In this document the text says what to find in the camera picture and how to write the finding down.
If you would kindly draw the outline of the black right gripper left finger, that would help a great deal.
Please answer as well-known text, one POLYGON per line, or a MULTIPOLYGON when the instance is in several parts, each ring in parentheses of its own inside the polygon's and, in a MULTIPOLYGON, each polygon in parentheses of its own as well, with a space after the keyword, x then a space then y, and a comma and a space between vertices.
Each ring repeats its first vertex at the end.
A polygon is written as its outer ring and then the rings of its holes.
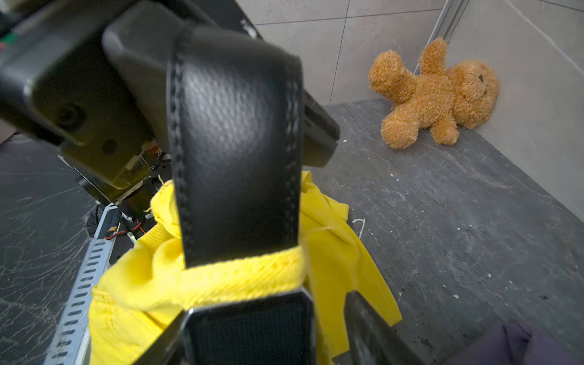
POLYGON ((299 288, 180 313, 138 364, 315 364, 313 299, 299 288))

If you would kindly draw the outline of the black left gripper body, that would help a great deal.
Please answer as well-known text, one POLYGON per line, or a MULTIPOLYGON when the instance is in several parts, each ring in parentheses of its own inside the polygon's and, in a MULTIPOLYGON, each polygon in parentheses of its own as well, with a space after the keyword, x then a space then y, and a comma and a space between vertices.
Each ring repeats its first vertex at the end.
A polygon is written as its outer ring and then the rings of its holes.
MULTIPOLYGON (((1 117, 55 147, 109 202, 145 184, 150 148, 169 153, 103 48, 106 27, 139 2, 1 3, 1 117)), ((264 41, 235 1, 151 2, 264 41)), ((305 89, 303 97, 301 167, 322 167, 339 126, 305 89)))

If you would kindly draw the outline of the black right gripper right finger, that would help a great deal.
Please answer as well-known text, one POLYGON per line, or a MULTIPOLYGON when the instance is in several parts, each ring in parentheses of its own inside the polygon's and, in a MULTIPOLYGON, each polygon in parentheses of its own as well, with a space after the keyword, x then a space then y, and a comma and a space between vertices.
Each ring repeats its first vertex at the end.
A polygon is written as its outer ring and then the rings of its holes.
POLYGON ((344 315, 352 363, 424 364, 360 293, 347 294, 344 315))

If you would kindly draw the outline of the yellow trousers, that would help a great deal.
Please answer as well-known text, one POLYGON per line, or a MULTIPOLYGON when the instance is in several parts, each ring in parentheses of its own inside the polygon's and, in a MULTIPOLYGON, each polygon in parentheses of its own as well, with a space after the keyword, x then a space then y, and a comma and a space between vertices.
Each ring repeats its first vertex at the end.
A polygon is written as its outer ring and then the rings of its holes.
POLYGON ((253 300, 307 284, 319 323, 317 361, 349 349, 345 297, 359 292, 389 325, 402 320, 374 260, 348 225, 349 206, 301 177, 300 244, 247 259, 186 267, 172 181, 151 200, 155 226, 101 277, 88 312, 92 364, 138 360, 184 310, 253 300))

